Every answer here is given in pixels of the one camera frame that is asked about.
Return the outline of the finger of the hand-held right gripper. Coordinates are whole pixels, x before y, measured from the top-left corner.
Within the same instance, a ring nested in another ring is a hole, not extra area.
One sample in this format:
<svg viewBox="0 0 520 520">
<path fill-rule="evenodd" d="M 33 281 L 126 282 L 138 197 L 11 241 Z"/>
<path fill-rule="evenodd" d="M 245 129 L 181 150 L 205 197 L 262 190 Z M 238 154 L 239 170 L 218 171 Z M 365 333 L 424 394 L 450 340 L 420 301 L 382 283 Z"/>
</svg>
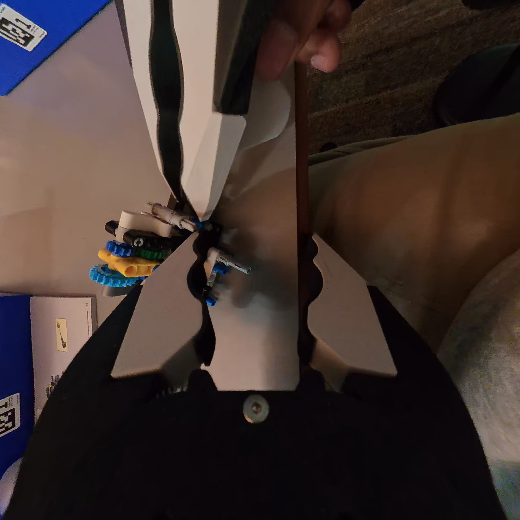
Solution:
<svg viewBox="0 0 520 520">
<path fill-rule="evenodd" d="M 181 71 L 172 1 L 115 1 L 159 172 L 176 205 L 186 205 L 180 184 Z"/>
<path fill-rule="evenodd" d="M 228 184 L 236 155 L 277 139 L 291 112 L 282 81 L 264 82 L 255 71 L 249 111 L 217 112 L 213 104 L 219 1 L 172 1 L 181 71 L 180 184 L 190 215 L 210 220 Z"/>
</svg>

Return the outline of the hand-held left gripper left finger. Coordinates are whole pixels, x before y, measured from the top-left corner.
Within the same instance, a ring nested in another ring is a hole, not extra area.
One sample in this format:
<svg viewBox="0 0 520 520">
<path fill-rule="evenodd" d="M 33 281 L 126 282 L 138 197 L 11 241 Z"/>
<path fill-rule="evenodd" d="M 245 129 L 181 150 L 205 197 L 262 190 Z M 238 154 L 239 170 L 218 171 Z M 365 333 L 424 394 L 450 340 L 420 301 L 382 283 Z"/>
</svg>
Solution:
<svg viewBox="0 0 520 520">
<path fill-rule="evenodd" d="M 216 336 L 204 297 L 204 263 L 214 238 L 194 232 L 143 282 L 113 378 L 160 374 L 177 389 L 211 363 Z"/>
</svg>

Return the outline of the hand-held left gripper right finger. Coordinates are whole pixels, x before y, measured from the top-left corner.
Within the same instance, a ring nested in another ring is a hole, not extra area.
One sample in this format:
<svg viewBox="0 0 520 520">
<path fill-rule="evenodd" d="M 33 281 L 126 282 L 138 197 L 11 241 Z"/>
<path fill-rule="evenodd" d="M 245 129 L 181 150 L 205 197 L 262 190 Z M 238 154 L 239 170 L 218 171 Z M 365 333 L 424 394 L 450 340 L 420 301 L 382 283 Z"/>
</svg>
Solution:
<svg viewBox="0 0 520 520">
<path fill-rule="evenodd" d="M 339 392 L 352 374 L 393 379 L 397 369 L 365 280 L 317 234 L 298 264 L 298 355 Z"/>
</svg>

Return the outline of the multicoloured lego gear model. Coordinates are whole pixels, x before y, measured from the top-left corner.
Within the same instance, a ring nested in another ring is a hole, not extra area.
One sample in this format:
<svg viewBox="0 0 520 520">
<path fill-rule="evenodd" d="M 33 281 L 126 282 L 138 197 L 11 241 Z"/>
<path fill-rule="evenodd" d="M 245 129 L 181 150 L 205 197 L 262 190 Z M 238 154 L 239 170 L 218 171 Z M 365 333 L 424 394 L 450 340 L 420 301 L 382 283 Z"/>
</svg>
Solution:
<svg viewBox="0 0 520 520">
<path fill-rule="evenodd" d="M 187 277 L 188 287 L 196 297 L 213 307 L 218 293 L 215 281 L 230 269 L 249 274 L 251 267 L 239 263 L 225 250 L 218 248 L 223 233 L 221 225 L 200 221 L 159 203 L 148 203 L 144 212 L 122 211 L 119 220 L 110 220 L 105 230 L 112 236 L 98 253 L 100 264 L 89 271 L 90 279 L 103 286 L 105 296 L 127 295 L 143 283 L 188 239 L 194 238 L 196 258 L 187 268 L 176 261 L 175 269 Z"/>
</svg>

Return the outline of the grey lego instruction booklet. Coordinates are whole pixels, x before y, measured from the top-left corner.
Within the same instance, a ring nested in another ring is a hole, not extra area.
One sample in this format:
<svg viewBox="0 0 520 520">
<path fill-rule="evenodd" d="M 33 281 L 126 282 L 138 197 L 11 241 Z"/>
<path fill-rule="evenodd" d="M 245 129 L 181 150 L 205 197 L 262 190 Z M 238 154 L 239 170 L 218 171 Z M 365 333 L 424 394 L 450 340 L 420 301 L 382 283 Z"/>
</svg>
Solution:
<svg viewBox="0 0 520 520">
<path fill-rule="evenodd" d="M 31 296 L 34 416 L 97 328 L 95 297 Z"/>
</svg>

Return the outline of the person's right hand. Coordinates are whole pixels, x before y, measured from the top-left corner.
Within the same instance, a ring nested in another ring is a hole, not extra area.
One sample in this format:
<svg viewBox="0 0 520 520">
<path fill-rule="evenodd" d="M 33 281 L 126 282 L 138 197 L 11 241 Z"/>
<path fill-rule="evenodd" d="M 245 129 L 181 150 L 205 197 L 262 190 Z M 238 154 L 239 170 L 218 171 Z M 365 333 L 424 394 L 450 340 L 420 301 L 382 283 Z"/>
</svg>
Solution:
<svg viewBox="0 0 520 520">
<path fill-rule="evenodd" d="M 278 1 L 259 43 L 258 79 L 279 80 L 294 62 L 324 73 L 334 71 L 341 58 L 339 33 L 352 12 L 350 1 Z"/>
</svg>

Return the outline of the blue storage bin with tag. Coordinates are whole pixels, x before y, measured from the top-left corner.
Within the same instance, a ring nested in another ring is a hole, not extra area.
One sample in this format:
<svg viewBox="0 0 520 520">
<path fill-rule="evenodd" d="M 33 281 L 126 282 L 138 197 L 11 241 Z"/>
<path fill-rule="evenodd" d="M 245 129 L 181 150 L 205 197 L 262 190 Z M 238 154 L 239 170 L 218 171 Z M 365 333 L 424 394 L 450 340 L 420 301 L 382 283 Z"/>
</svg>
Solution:
<svg viewBox="0 0 520 520">
<path fill-rule="evenodd" d="M 1 293 L 1 476 L 23 457 L 33 426 L 30 296 Z"/>
<path fill-rule="evenodd" d="M 1 96 L 9 94 L 110 1 L 1 1 Z"/>
</svg>

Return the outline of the person's leg in tan trousers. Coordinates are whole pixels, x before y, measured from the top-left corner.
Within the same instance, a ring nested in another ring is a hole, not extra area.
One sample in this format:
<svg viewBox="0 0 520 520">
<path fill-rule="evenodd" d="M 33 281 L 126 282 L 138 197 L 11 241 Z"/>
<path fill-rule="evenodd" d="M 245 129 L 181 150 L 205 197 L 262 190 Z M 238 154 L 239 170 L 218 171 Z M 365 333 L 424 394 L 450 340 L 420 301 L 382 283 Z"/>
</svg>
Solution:
<svg viewBox="0 0 520 520">
<path fill-rule="evenodd" d="M 519 250 L 519 114 L 340 147 L 309 167 L 314 231 L 438 350 Z"/>
</svg>

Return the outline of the person's pale knit sweater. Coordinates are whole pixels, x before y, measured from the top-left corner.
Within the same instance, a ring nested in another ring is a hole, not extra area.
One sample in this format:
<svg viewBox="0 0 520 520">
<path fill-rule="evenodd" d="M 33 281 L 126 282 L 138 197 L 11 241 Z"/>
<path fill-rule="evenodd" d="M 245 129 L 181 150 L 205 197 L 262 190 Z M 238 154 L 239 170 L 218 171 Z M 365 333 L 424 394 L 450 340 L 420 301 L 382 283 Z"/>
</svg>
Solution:
<svg viewBox="0 0 520 520">
<path fill-rule="evenodd" d="M 519 251 L 477 283 L 438 358 L 478 432 L 508 519 L 519 519 Z"/>
</svg>

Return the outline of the black round-based stand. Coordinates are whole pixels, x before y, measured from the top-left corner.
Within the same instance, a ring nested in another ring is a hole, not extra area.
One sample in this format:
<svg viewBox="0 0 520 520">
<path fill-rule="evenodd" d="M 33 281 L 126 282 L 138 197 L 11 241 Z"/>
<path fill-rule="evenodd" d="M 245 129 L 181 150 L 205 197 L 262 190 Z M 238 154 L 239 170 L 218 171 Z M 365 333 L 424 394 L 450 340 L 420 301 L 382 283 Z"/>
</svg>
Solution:
<svg viewBox="0 0 520 520">
<path fill-rule="evenodd" d="M 519 43 L 465 58 L 440 84 L 433 109 L 441 126 L 519 113 Z"/>
</svg>

